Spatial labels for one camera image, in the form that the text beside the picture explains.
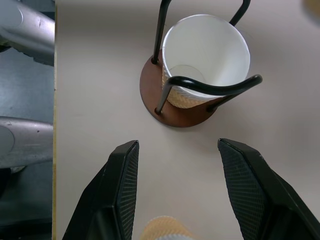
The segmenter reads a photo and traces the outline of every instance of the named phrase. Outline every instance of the gray floor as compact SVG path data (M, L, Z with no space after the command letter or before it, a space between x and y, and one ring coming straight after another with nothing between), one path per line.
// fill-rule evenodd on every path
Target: gray floor
M0 116L53 122L54 68L9 49L0 53ZM52 163L12 176L0 199L0 225L52 217Z

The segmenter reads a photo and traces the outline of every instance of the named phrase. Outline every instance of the metal rod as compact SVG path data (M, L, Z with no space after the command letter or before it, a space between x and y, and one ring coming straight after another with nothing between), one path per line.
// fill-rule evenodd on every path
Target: metal rod
M233 18L230 21L230 24L232 26L235 26L239 22L239 20L243 17L243 15L246 13L246 11L250 5L250 1L251 0L243 0L242 5L240 6L240 8L238 9L238 11L235 13L235 15L233 16ZM162 41L162 36L164 33L165 22L166 22L166 17L167 17L167 12L168 12L168 7L169 7L170 2L171 2L171 0L162 0L161 1L159 16L158 16L158 23L157 23L157 28L156 28L153 57L151 58L151 62L153 64L158 63L161 41Z
M187 88L202 94L214 95L214 96L225 96L221 101L211 105L208 109L214 109L222 104L230 101L239 94L249 90L250 88L260 84L262 82L262 77L259 74L253 75L243 82L237 83L231 86L211 86L192 78L185 76L172 76L164 84L161 99L155 109L155 113L160 115L161 111L166 103L169 93L173 86L180 86Z

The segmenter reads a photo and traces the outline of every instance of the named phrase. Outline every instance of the round wooden base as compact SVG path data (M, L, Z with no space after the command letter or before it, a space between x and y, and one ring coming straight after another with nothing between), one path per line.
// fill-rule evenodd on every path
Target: round wooden base
M166 101L162 113L156 114L155 109L162 94L162 64L162 52L160 52L158 64L152 64L150 57L140 76L140 94L143 104L155 119L168 126L187 128L204 122L214 114L215 111L207 112L207 107L219 98L191 108L178 108Z

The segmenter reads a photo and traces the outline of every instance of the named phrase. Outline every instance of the white paper cup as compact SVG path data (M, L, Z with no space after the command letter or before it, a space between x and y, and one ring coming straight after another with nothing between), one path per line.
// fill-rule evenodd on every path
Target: white paper cup
M172 76L185 76L212 86L231 86L246 79L250 53L239 31L206 14L186 17L166 34L162 44L162 86ZM174 86L168 101L192 108L221 96Z

